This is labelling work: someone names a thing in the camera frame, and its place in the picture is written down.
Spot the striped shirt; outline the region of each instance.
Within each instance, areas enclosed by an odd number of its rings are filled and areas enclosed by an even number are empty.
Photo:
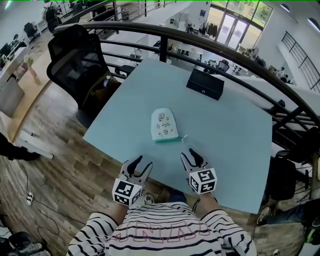
[[[70,242],[68,256],[256,256],[250,235],[223,210],[201,220],[183,202],[144,205],[128,210],[121,225],[93,213]]]

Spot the table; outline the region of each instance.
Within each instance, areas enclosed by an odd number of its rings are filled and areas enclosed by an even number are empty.
[[[0,71],[0,88],[5,85],[10,76],[14,73],[20,63],[24,60],[25,55],[27,54],[27,47],[21,47],[14,53],[14,58],[11,61],[8,61],[2,71]]]
[[[186,88],[190,75],[164,62],[143,60],[83,138],[122,163],[143,155],[138,171],[152,161],[151,178],[188,194],[192,190],[180,154],[193,148],[215,168],[219,203],[257,213],[269,170],[271,116],[226,86],[219,101]],[[184,143],[152,141],[151,115],[158,108],[171,109],[179,135],[188,135]]]
[[[37,84],[28,70],[18,82],[24,91],[24,96],[15,109],[12,117],[6,116],[0,112],[0,118],[6,130],[4,134],[7,139],[17,146],[25,147],[33,152],[37,152],[45,157],[53,158],[53,155],[41,149],[42,142],[32,137],[32,132],[22,130],[25,119],[41,93],[49,86],[50,79],[47,76],[47,67],[51,62],[49,51],[46,51],[39,59],[37,59],[32,68],[37,74],[39,84]]]

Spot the black bag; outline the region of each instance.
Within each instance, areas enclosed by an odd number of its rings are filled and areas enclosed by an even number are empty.
[[[201,35],[204,35],[206,33],[205,23],[203,23],[202,26],[199,28],[199,33]]]

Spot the white device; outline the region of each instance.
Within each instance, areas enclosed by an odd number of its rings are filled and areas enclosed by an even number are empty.
[[[155,142],[179,137],[174,115],[169,108],[158,108],[151,115],[151,135]]]
[[[112,188],[113,201],[131,206],[142,194],[142,186],[116,178]]]
[[[32,192],[28,192],[25,200],[26,200],[26,203],[28,204],[28,206],[31,206],[32,202],[34,200],[34,194]]]
[[[216,189],[217,175],[214,168],[189,173],[189,184],[197,194],[204,194]]]

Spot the shoe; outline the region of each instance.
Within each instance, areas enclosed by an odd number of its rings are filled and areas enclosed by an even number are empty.
[[[151,194],[146,194],[143,201],[145,205],[152,205],[155,203],[155,199]]]
[[[42,250],[42,244],[41,243],[33,243],[26,250],[23,251],[26,255],[34,255],[35,253]]]
[[[276,202],[273,209],[271,209],[271,216],[276,215],[278,212],[282,212],[281,210],[281,201]]]
[[[267,217],[270,216],[270,214],[271,214],[270,207],[263,208],[260,215],[259,215],[259,218],[256,221],[256,224],[258,226],[262,226],[262,225],[267,224]]]

